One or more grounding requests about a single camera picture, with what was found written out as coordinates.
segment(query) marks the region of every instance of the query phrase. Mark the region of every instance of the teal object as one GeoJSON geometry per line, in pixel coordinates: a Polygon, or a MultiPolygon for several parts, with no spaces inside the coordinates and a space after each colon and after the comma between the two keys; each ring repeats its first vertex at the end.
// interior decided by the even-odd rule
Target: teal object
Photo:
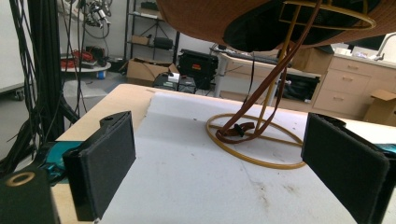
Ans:
{"type": "Polygon", "coordinates": [[[396,153],[396,144],[375,144],[376,146],[382,148],[383,150],[396,153]]]}
{"type": "Polygon", "coordinates": [[[79,147],[82,141],[58,142],[51,148],[46,163],[55,163],[58,168],[65,170],[62,155],[69,149],[79,147]]]}

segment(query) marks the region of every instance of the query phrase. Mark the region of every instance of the white cabinet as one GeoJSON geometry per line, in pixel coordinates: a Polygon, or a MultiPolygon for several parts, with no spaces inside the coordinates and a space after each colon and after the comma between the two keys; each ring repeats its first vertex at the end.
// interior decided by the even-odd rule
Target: white cabinet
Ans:
{"type": "Polygon", "coordinates": [[[393,68],[371,61],[333,57],[314,109],[362,119],[373,101],[371,92],[377,89],[394,91],[395,87],[396,70],[393,68]]]}

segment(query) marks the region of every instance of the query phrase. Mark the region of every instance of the drawer handle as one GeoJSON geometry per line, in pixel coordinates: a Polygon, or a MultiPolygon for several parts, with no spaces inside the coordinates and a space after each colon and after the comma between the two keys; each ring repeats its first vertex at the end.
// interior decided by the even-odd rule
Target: drawer handle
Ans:
{"type": "Polygon", "coordinates": [[[348,67],[348,68],[351,68],[351,69],[359,69],[358,66],[354,66],[354,65],[350,65],[350,64],[349,64],[347,67],[348,67]]]}
{"type": "Polygon", "coordinates": [[[334,96],[333,99],[334,101],[344,101],[344,98],[339,96],[334,96]]]}
{"type": "Polygon", "coordinates": [[[343,80],[344,81],[353,81],[353,78],[352,77],[343,77],[343,80]]]}

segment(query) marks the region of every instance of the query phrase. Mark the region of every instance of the drawer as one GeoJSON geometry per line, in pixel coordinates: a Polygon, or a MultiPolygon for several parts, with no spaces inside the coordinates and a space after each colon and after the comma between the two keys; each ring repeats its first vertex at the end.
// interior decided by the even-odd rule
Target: drawer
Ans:
{"type": "Polygon", "coordinates": [[[356,62],[353,60],[337,57],[332,58],[329,68],[368,76],[373,74],[375,71],[375,65],[370,63],[356,62]]]}
{"type": "Polygon", "coordinates": [[[357,95],[320,90],[314,108],[362,117],[369,105],[357,95]]]}
{"type": "Polygon", "coordinates": [[[322,89],[360,95],[370,79],[368,76],[329,69],[322,89]]]}

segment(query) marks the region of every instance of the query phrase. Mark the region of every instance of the faucet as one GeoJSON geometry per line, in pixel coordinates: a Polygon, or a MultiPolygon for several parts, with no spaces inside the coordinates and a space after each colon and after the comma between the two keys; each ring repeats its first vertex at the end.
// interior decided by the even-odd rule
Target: faucet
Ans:
{"type": "Polygon", "coordinates": [[[396,33],[388,35],[387,38],[384,39],[384,41],[381,44],[381,47],[378,50],[378,53],[375,55],[374,61],[384,60],[385,53],[382,53],[382,50],[384,50],[384,47],[385,47],[385,45],[387,45],[388,40],[395,35],[396,35],[396,33]]]}

